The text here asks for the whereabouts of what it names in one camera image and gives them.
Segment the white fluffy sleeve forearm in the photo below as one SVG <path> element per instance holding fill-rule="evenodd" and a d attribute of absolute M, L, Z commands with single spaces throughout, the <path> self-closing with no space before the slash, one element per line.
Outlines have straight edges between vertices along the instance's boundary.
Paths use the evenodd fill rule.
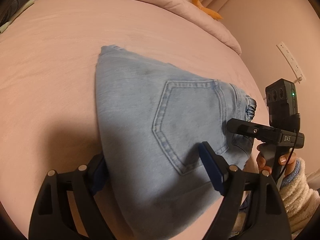
<path fill-rule="evenodd" d="M 284 178 L 280 196 L 289 219 L 292 239 L 306 227 L 319 206 L 319 171 L 305 173 L 305 161 L 297 158 L 295 169 Z"/>

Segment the right hand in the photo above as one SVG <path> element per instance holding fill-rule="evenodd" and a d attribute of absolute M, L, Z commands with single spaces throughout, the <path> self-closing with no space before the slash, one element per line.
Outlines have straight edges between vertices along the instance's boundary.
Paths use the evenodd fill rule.
<path fill-rule="evenodd" d="M 285 166 L 284 168 L 284 177 L 289 176 L 295 169 L 297 161 L 297 155 L 295 152 L 292 154 L 285 154 L 280 156 L 278 163 L 280 163 L 281 166 Z M 266 160 L 263 156 L 263 154 L 260 152 L 256 158 L 256 162 L 259 168 L 259 172 L 262 172 L 263 170 L 269 172 L 269 174 L 272 173 L 272 168 L 266 165 Z"/>

